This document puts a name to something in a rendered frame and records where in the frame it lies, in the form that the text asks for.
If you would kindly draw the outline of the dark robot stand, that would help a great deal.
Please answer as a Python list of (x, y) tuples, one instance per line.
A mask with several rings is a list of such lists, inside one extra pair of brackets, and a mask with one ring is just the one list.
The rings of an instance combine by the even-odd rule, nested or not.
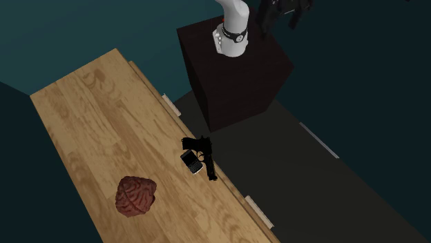
[(217, 53), (212, 32), (222, 22), (214, 17), (177, 29), (189, 83), (211, 132), (268, 109), (294, 69), (273, 35), (261, 38), (250, 9), (245, 53)]

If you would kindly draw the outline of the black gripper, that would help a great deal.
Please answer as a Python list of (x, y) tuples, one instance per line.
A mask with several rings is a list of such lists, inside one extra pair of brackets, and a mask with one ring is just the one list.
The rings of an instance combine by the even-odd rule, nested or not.
[(310, 10), (314, 0), (268, 0), (268, 6), (261, 6), (258, 10), (256, 23), (260, 27), (262, 38), (269, 32), (272, 22), (272, 15), (284, 15), (292, 12), (288, 26), (294, 30), (300, 21), (302, 14)]

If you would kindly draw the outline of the black pistol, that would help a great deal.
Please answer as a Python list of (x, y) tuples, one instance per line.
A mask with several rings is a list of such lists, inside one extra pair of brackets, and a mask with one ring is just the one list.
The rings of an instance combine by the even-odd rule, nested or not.
[(190, 137), (184, 137), (181, 139), (182, 148), (184, 150), (194, 150), (197, 153), (201, 153), (203, 156), (203, 162), (207, 168), (207, 176), (209, 180), (216, 181), (218, 177), (216, 176), (214, 162), (212, 159), (212, 143), (209, 137), (204, 137), (203, 135), (199, 139), (194, 139)]

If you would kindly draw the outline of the black mobile phone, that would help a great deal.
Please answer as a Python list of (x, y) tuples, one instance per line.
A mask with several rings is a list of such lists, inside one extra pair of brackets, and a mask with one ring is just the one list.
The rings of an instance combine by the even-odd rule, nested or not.
[(203, 169), (202, 162), (198, 159), (192, 150), (187, 150), (180, 156), (185, 166), (190, 170), (192, 174), (196, 174)]

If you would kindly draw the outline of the red brain model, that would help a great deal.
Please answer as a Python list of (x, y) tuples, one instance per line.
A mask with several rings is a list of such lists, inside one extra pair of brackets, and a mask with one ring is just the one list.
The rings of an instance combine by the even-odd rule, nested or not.
[(126, 217), (146, 214), (155, 202), (157, 184), (147, 178), (126, 176), (117, 187), (115, 207)]

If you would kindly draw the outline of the wooden chest of drawers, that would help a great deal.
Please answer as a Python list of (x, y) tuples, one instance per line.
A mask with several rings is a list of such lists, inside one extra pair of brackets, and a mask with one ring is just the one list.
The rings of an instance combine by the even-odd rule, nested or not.
[[(118, 50), (30, 98), (103, 243), (280, 243), (222, 170), (189, 172), (190, 130)], [(148, 213), (115, 208), (127, 175), (157, 184)]]

